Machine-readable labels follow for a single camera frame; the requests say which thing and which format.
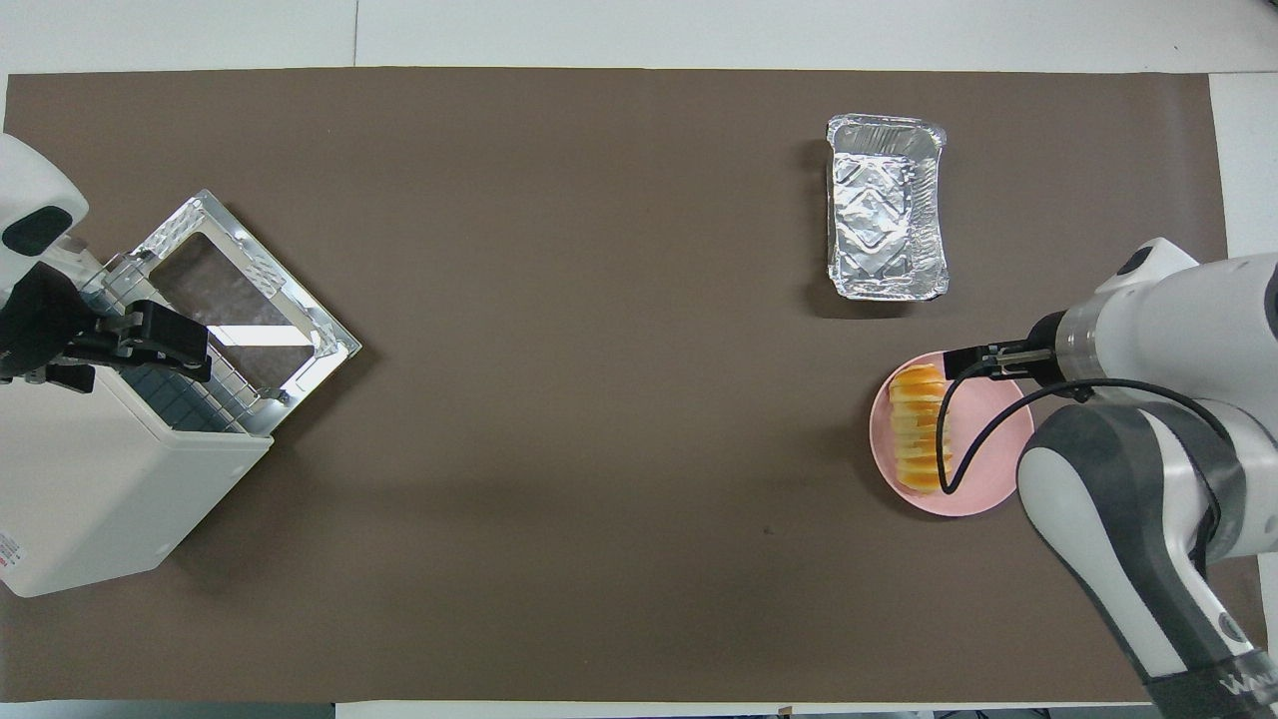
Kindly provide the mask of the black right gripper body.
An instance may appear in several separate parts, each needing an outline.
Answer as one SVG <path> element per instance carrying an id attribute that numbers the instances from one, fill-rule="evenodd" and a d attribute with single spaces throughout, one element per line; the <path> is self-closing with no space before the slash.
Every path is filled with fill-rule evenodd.
<path id="1" fill-rule="evenodd" d="M 1033 354 L 1039 351 L 1045 352 L 1045 359 L 1036 359 L 1028 364 L 1028 374 L 1040 387 L 1059 384 L 1066 381 L 1057 358 L 1057 335 L 1059 323 L 1062 323 L 1065 315 L 1066 312 L 1044 315 L 1028 332 L 1028 351 Z"/>

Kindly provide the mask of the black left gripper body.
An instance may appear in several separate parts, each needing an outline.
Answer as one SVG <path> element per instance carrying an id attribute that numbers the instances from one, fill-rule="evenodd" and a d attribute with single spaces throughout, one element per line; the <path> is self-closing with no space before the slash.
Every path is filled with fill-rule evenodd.
<path id="1" fill-rule="evenodd" d="M 32 266 L 1 310 L 1 381 L 40 372 L 97 322 L 70 278 L 52 266 Z"/>

